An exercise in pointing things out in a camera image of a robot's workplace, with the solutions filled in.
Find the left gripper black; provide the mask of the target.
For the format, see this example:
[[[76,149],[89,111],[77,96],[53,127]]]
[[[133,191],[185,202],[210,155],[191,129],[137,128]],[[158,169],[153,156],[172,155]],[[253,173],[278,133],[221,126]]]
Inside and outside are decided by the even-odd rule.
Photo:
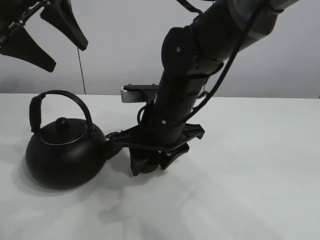
[[[69,0],[1,0],[0,54],[33,64],[52,73],[56,67],[50,57],[29,35],[26,22],[41,8],[40,17],[63,33],[84,51],[88,40],[82,32]]]

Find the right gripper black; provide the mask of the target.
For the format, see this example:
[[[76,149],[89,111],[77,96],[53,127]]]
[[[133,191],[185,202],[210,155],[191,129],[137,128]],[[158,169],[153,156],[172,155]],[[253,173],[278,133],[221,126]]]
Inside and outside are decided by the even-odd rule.
[[[142,166],[149,161],[157,162],[162,170],[166,170],[189,151],[189,141],[195,138],[200,140],[204,134],[205,130],[199,124],[186,123],[184,127],[160,129],[158,132],[148,132],[136,125],[120,132],[111,132],[106,138],[114,148],[129,149],[130,170],[133,176],[138,176]]]

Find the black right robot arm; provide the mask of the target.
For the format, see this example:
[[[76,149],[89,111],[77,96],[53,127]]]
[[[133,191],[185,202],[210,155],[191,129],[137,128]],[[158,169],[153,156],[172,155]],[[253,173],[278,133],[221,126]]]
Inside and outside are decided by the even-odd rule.
[[[290,0],[215,0],[190,25],[173,27],[161,48],[159,84],[125,85],[124,103],[143,103],[137,126],[107,135],[106,158],[128,148],[134,176],[166,169],[204,135],[189,124],[215,94],[238,52],[269,35]]]

